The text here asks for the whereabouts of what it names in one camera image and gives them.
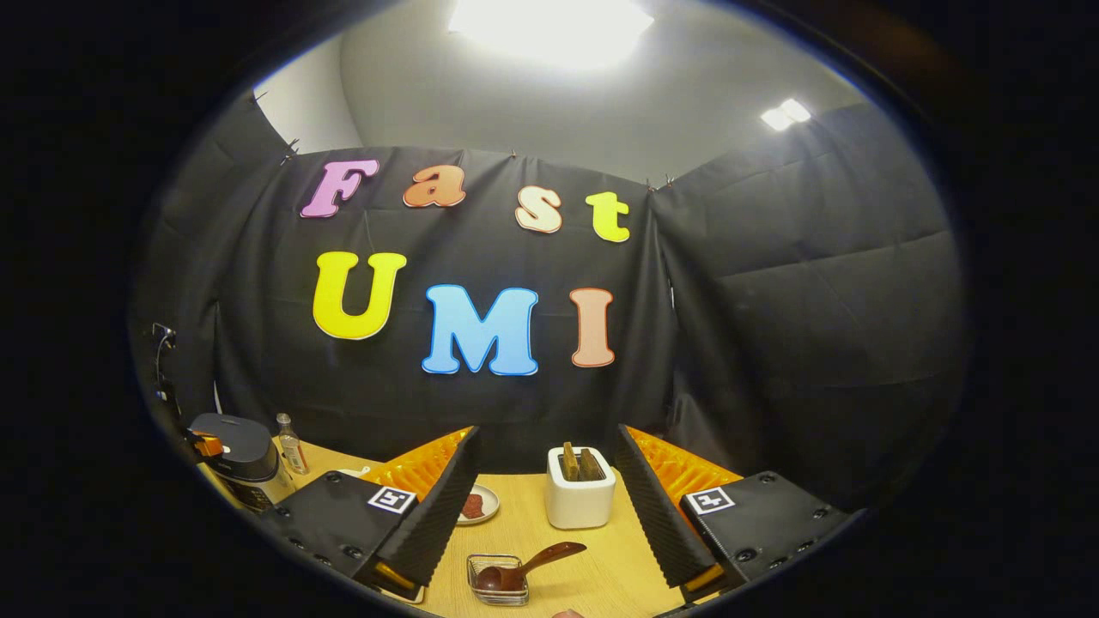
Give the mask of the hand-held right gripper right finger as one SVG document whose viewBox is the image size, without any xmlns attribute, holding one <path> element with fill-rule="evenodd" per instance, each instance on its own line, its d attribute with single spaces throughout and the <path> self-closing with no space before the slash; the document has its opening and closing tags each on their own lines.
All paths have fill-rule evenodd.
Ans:
<svg viewBox="0 0 1099 618">
<path fill-rule="evenodd" d="M 686 602 L 792 567 L 851 521 L 781 474 L 742 476 L 636 427 L 617 428 L 615 467 L 664 580 Z"/>
</svg>

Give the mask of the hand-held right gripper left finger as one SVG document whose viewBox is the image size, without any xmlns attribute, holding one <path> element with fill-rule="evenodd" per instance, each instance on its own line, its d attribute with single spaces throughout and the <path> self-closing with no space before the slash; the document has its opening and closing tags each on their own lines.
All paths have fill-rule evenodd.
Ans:
<svg viewBox="0 0 1099 618">
<path fill-rule="evenodd" d="M 354 475 L 330 470 L 260 514 L 264 534 L 346 580 L 412 602 L 428 587 L 479 474 L 464 427 Z"/>
</svg>

